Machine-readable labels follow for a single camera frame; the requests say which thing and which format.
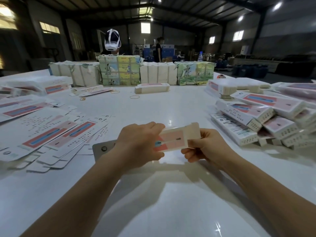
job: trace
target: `left hand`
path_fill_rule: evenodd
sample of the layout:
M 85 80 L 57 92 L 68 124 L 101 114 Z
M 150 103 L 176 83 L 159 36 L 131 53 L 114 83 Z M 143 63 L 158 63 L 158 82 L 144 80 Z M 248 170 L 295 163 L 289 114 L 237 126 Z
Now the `left hand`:
M 141 167 L 152 160 L 160 160 L 165 154 L 153 149 L 164 128 L 164 124 L 155 122 L 128 125 L 121 130 L 111 152 L 121 162 L 125 171 Z

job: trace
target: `right hand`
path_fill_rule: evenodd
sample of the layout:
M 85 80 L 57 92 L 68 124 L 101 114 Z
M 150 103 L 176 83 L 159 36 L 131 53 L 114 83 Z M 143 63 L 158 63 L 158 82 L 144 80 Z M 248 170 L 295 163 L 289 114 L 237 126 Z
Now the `right hand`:
M 229 147 L 217 130 L 201 128 L 200 132 L 202 139 L 188 140 L 189 147 L 194 149 L 181 150 L 188 162 L 206 159 L 222 169 L 224 162 L 236 157 L 235 151 Z

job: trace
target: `rubber band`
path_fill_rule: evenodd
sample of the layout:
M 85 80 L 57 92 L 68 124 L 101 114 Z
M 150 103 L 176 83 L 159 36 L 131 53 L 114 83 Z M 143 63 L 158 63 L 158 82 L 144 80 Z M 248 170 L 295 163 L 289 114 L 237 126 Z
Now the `rubber band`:
M 138 98 L 132 98 L 132 97 L 133 97 L 133 96 L 130 96 L 131 99 L 138 99 L 140 96 L 136 96 L 136 97 L 138 97 Z

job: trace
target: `woman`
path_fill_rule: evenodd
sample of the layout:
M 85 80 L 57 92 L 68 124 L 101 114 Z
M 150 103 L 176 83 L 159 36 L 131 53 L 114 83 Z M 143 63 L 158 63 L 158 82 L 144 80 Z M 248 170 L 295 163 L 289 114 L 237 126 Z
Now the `woman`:
M 162 62 L 162 48 L 161 45 L 164 42 L 164 38 L 163 37 L 158 37 L 157 41 L 158 43 L 156 44 L 156 54 L 154 55 L 155 58 L 155 62 Z

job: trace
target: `plastic water bottle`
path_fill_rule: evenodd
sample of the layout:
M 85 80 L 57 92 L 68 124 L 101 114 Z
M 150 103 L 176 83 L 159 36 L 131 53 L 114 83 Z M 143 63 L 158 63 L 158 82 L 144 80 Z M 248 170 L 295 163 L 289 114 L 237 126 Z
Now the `plastic water bottle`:
M 202 62 L 203 61 L 203 52 L 200 51 L 200 55 L 198 56 L 198 59 L 197 59 L 198 62 Z

